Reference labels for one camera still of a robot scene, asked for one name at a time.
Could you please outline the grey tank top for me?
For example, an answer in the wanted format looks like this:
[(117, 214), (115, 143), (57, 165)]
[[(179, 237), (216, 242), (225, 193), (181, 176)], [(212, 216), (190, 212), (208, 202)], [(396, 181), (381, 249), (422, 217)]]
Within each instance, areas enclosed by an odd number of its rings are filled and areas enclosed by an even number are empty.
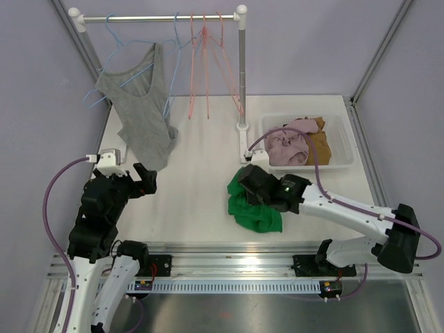
[(148, 170), (160, 171), (178, 140), (167, 114), (169, 93), (164, 83), (164, 52), (154, 44), (133, 68), (103, 72), (96, 89), (112, 102), (122, 129), (118, 136)]

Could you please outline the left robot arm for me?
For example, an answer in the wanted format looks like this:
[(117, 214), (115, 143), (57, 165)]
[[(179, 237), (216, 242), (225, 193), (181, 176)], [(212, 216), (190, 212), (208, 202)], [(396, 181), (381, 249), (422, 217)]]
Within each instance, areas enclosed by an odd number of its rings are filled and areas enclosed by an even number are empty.
[(63, 301), (68, 332), (108, 332), (129, 281), (149, 270), (147, 245), (122, 241), (110, 276), (99, 286), (124, 207), (130, 199), (157, 191), (156, 171), (140, 163), (133, 167), (140, 177), (138, 181), (128, 172), (105, 176), (97, 171), (84, 186), (67, 251), (73, 267), (70, 276), (76, 280)]

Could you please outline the mustard brown tank top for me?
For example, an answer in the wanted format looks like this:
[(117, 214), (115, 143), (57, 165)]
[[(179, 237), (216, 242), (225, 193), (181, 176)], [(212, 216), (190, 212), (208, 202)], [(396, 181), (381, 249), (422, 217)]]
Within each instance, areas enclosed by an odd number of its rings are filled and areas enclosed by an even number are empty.
[(309, 147), (309, 155), (306, 161), (306, 166), (314, 166), (315, 165), (315, 156), (316, 153), (318, 157), (318, 165), (328, 165), (332, 158), (332, 152), (330, 146), (327, 142), (327, 135), (323, 130), (325, 127), (325, 120), (322, 117), (313, 118), (318, 126), (318, 130), (315, 133), (309, 133), (312, 143), (314, 144), (315, 151), (311, 147), (310, 143), (307, 143)]

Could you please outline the pink hanger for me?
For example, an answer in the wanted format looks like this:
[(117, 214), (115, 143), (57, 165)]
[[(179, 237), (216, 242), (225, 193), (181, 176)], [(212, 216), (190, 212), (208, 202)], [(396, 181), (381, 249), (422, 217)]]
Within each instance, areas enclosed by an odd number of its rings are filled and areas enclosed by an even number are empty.
[(207, 119), (210, 118), (210, 101), (209, 101), (209, 74), (208, 74), (208, 57), (207, 57), (207, 24), (205, 14), (203, 14), (203, 27), (202, 27), (202, 41), (203, 41), (203, 59), (205, 69), (205, 100), (206, 100), (206, 115)]
[(191, 120), (194, 113), (194, 103), (196, 99), (196, 85), (195, 85), (195, 64), (196, 55), (200, 48), (202, 36), (201, 32), (194, 33), (194, 14), (190, 15), (190, 31), (191, 31), (191, 67), (190, 67), (190, 96), (189, 96), (189, 111), (188, 119)]
[(230, 83), (231, 87), (229, 88), (230, 95), (231, 95), (234, 103), (236, 104), (236, 107), (238, 109), (239, 114), (240, 115), (245, 115), (244, 107), (241, 105), (240, 96), (239, 96), (239, 93), (238, 93), (238, 90), (237, 90), (237, 86), (236, 86), (235, 81), (234, 81), (234, 75), (233, 75), (232, 69), (231, 69), (231, 62), (230, 62), (230, 59), (229, 59), (229, 57), (228, 57), (228, 55), (226, 53), (226, 50), (225, 50), (225, 44), (224, 44), (224, 23), (223, 23), (222, 14), (219, 11), (217, 11), (216, 13), (219, 16), (219, 20), (220, 20), (220, 23), (221, 23), (221, 37), (220, 37), (219, 47), (222, 50), (222, 54), (223, 54), (223, 58), (224, 58), (224, 61), (225, 61), (225, 65), (227, 67), (228, 75), (229, 75), (230, 81), (231, 81), (231, 83)]

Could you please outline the mauve pink tank top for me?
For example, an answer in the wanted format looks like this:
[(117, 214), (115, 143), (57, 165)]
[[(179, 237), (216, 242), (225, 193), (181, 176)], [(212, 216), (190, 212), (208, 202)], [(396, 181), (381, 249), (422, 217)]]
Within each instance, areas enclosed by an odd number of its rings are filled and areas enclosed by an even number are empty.
[[(295, 128), (305, 134), (317, 133), (319, 127), (314, 119), (295, 119), (284, 126)], [(273, 167), (304, 166), (309, 157), (309, 146), (299, 132), (281, 130), (265, 139), (265, 148)]]

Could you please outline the green tank top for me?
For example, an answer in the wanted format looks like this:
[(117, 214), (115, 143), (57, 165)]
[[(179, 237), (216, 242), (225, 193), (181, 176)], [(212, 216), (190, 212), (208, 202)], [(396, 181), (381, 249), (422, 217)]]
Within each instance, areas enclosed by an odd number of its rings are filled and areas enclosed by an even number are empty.
[(247, 201), (247, 191), (239, 184), (241, 167), (227, 186), (228, 214), (236, 223), (256, 233), (282, 232), (282, 216), (277, 210), (265, 205), (251, 205)]

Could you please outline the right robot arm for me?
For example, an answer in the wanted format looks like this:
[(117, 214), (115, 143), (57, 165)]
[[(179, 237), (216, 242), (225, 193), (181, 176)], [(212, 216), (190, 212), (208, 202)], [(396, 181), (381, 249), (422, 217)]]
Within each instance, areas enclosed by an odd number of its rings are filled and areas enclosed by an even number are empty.
[(330, 275), (340, 268), (373, 260), (397, 273), (412, 272), (420, 238), (412, 207), (400, 204), (391, 209), (326, 196), (306, 178), (292, 174), (276, 178), (253, 164), (243, 168), (236, 180), (253, 205), (315, 216), (360, 233), (355, 239), (323, 241), (314, 262), (319, 273)]

